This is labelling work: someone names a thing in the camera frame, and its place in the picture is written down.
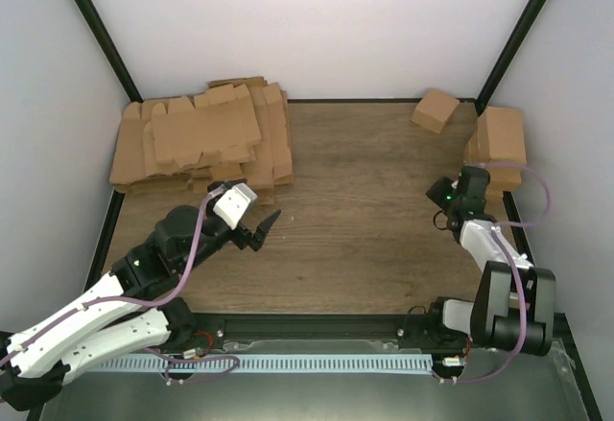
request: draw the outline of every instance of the red wire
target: red wire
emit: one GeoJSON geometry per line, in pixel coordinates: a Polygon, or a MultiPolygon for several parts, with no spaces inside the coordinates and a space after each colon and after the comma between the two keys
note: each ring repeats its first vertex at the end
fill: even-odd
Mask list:
{"type": "Polygon", "coordinates": [[[209,347],[207,347],[207,350],[205,352],[205,355],[208,354],[209,352],[211,352],[211,348],[213,347],[213,342],[215,341],[213,339],[213,337],[211,336],[210,333],[205,332],[204,330],[198,330],[195,334],[195,337],[206,337],[207,341],[209,341],[209,347]]]}

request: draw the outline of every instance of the black bracket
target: black bracket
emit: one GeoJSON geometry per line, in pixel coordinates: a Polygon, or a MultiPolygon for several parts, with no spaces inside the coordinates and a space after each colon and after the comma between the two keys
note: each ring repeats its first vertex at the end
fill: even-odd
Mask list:
{"type": "MultiPolygon", "coordinates": [[[[545,356],[553,340],[555,275],[547,269],[521,271],[527,309],[527,337],[522,351],[545,356]]],[[[520,311],[509,305],[514,292],[510,267],[489,261],[471,313],[471,336],[477,345],[511,350],[520,333],[520,311]]]]}

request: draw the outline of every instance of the small cardboard box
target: small cardboard box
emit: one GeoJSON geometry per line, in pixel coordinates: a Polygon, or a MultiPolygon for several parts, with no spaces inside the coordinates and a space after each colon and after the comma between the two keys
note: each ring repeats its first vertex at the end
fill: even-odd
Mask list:
{"type": "MultiPolygon", "coordinates": [[[[467,142],[462,161],[465,164],[486,162],[480,149],[478,132],[475,132],[467,142]]],[[[515,191],[522,183],[521,171],[515,167],[486,167],[486,169],[490,173],[490,184],[488,185],[490,192],[515,191]]]]}
{"type": "Polygon", "coordinates": [[[486,188],[486,202],[501,203],[503,200],[503,191],[492,189],[490,186],[486,188]]]}
{"type": "Polygon", "coordinates": [[[478,118],[478,142],[484,162],[527,165],[523,116],[519,109],[487,107],[478,118]]]}
{"type": "Polygon", "coordinates": [[[412,121],[440,134],[450,121],[459,100],[436,88],[430,89],[413,110],[412,121]]]}
{"type": "Polygon", "coordinates": [[[477,164],[481,162],[480,146],[478,144],[478,132],[474,132],[473,136],[467,142],[462,154],[462,161],[465,164],[477,164]]]}
{"type": "Polygon", "coordinates": [[[516,191],[522,184],[520,169],[514,167],[486,167],[490,173],[488,189],[498,191],[516,191]]]}

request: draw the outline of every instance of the cable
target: cable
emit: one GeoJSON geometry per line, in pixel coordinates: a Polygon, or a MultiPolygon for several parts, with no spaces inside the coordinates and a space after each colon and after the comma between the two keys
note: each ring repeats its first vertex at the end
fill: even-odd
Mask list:
{"type": "Polygon", "coordinates": [[[209,354],[209,352],[211,352],[211,348],[213,347],[213,343],[215,342],[215,340],[213,339],[213,337],[211,336],[210,333],[205,332],[204,330],[197,330],[197,332],[194,334],[195,337],[206,337],[207,341],[208,341],[208,345],[207,345],[207,350],[205,351],[204,355],[206,356],[207,354],[209,354]]]}
{"type": "MultiPolygon", "coordinates": [[[[541,213],[541,215],[539,215],[539,217],[532,222],[496,222],[492,225],[490,229],[490,235],[492,236],[492,239],[495,241],[495,244],[497,244],[497,246],[501,249],[504,256],[506,257],[506,261],[508,262],[509,267],[511,269],[511,275],[514,279],[514,284],[516,286],[516,293],[518,294],[518,308],[520,311],[520,332],[518,333],[518,340],[516,341],[516,345],[513,347],[511,351],[509,351],[506,361],[503,362],[503,364],[499,368],[494,370],[492,373],[488,373],[487,375],[477,377],[477,378],[471,378],[469,380],[453,379],[453,384],[463,384],[463,385],[482,383],[484,381],[487,381],[503,373],[506,370],[506,368],[508,368],[508,365],[511,363],[511,361],[513,361],[513,359],[518,354],[520,354],[520,351],[522,350],[522,346],[525,344],[525,339],[527,337],[527,301],[525,298],[525,289],[522,285],[522,279],[520,278],[520,271],[518,270],[516,263],[514,262],[511,254],[509,253],[508,249],[504,245],[503,241],[499,238],[497,227],[502,227],[502,226],[533,227],[533,226],[536,226],[540,224],[544,220],[544,218],[546,218],[549,215],[551,205],[552,205],[552,194],[550,192],[550,186],[548,186],[546,179],[540,173],[538,173],[537,171],[535,171],[534,169],[530,167],[527,167],[521,164],[516,164],[515,162],[487,162],[487,163],[473,164],[473,166],[480,167],[480,168],[515,167],[518,169],[522,169],[526,172],[529,172],[530,174],[532,174],[533,176],[537,178],[537,180],[541,183],[541,185],[544,188],[544,191],[546,193],[546,208],[541,213]]],[[[440,377],[439,375],[437,375],[435,372],[433,372],[433,375],[436,378],[438,378],[441,383],[444,381],[444,379],[440,377]]]]}
{"type": "Polygon", "coordinates": [[[437,213],[433,215],[433,226],[440,231],[447,231],[447,226],[437,226],[437,217],[439,215],[443,215],[445,212],[443,210],[439,210],[437,213]]]}
{"type": "Polygon", "coordinates": [[[546,178],[542,176],[538,171],[532,169],[531,167],[527,167],[526,165],[516,164],[515,162],[482,162],[479,164],[472,164],[473,167],[480,167],[481,169],[487,169],[489,167],[512,167],[516,169],[521,169],[525,172],[529,172],[533,175],[539,183],[544,188],[544,192],[546,193],[546,208],[544,211],[537,217],[536,220],[532,222],[496,222],[495,225],[499,227],[503,226],[513,226],[513,227],[534,227],[540,224],[549,214],[552,206],[552,193],[550,190],[550,186],[546,181],[546,178]]]}
{"type": "Polygon", "coordinates": [[[152,349],[151,347],[146,347],[145,350],[151,354],[154,354],[156,357],[159,357],[160,359],[169,363],[164,369],[164,379],[166,381],[167,386],[170,386],[170,385],[182,385],[183,386],[183,385],[196,385],[199,383],[210,383],[212,381],[219,380],[220,378],[222,378],[223,376],[226,376],[231,371],[236,370],[237,368],[239,368],[239,365],[241,363],[239,358],[236,356],[213,356],[213,357],[207,357],[205,359],[176,359],[174,357],[170,357],[165,354],[162,354],[161,352],[155,349],[152,349]],[[230,368],[227,368],[226,370],[221,371],[220,373],[216,373],[215,375],[204,377],[204,378],[189,378],[185,380],[174,380],[173,378],[171,378],[171,375],[169,374],[170,371],[173,369],[173,366],[178,363],[203,363],[203,362],[214,362],[214,361],[233,361],[233,365],[230,368]]]}
{"type": "MultiPolygon", "coordinates": [[[[199,240],[201,238],[202,221],[204,220],[204,215],[206,213],[206,207],[212,199],[216,198],[217,196],[223,193],[224,193],[224,187],[219,186],[218,188],[214,189],[209,194],[207,194],[206,197],[202,200],[201,207],[199,208],[199,215],[196,221],[196,227],[194,229],[192,245],[190,246],[190,253],[188,255],[188,260],[185,265],[185,270],[183,271],[183,275],[181,276],[181,279],[179,280],[177,286],[173,289],[171,293],[169,293],[164,298],[156,300],[156,301],[145,301],[145,300],[136,299],[136,298],[128,298],[125,296],[106,296],[102,298],[93,299],[91,301],[86,301],[83,303],[83,307],[89,308],[91,306],[95,306],[101,303],[106,303],[108,301],[123,301],[125,303],[137,304],[145,308],[157,308],[160,306],[164,306],[165,304],[175,299],[179,295],[179,293],[181,292],[185,284],[187,283],[188,277],[190,276],[190,272],[192,271],[192,267],[194,266],[194,260],[196,258],[196,252],[199,247],[199,240]]],[[[0,368],[3,367],[7,362],[9,362],[13,357],[15,357],[19,352],[26,350],[28,346],[30,346],[37,339],[39,339],[40,337],[48,333],[50,330],[52,330],[53,328],[61,324],[64,320],[73,316],[74,314],[76,314],[77,312],[81,310],[82,309],[78,309],[78,308],[72,309],[62,314],[55,320],[52,320],[50,323],[48,323],[46,326],[41,328],[38,332],[36,332],[30,338],[22,342],[17,349],[8,353],[3,359],[1,359],[0,368]]]]}

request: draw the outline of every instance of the black metal frame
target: black metal frame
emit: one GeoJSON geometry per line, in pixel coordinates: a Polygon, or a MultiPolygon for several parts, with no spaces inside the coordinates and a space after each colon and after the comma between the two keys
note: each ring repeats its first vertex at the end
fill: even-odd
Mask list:
{"type": "MultiPolygon", "coordinates": [[[[497,59],[483,89],[477,99],[465,98],[462,101],[474,103],[478,114],[487,106],[490,98],[513,61],[518,49],[527,36],[531,25],[539,15],[547,0],[529,0],[514,27],[508,42],[497,59]]],[[[106,27],[97,13],[91,0],[75,0],[83,17],[96,36],[103,52],[111,64],[115,74],[124,86],[131,101],[141,102],[136,85],[122,61],[106,27]]],[[[415,103],[419,99],[333,99],[333,100],[290,100],[291,103],[415,103]]],[[[100,241],[96,248],[91,270],[87,277],[86,288],[93,285],[101,275],[102,268],[110,246],[111,237],[121,210],[123,195],[114,192],[100,241]]],[[[511,193],[504,194],[504,204],[508,217],[519,221],[518,211],[511,193]]],[[[519,251],[531,256],[531,249],[525,232],[521,228],[513,228],[513,237],[519,251]]],[[[211,330],[222,330],[223,337],[216,338],[218,344],[224,339],[381,339],[394,340],[402,347],[420,348],[423,352],[432,354],[447,354],[459,352],[461,341],[447,344],[436,344],[425,341],[422,333],[426,328],[426,315],[197,315],[201,327],[211,330]],[[403,337],[398,330],[403,329],[403,337]]],[[[586,378],[578,350],[574,343],[569,324],[563,314],[555,317],[556,338],[563,340],[569,356],[575,361],[574,374],[579,384],[582,400],[590,419],[602,419],[595,397],[586,378]]],[[[40,419],[42,408],[31,410],[28,421],[40,419]]]]}

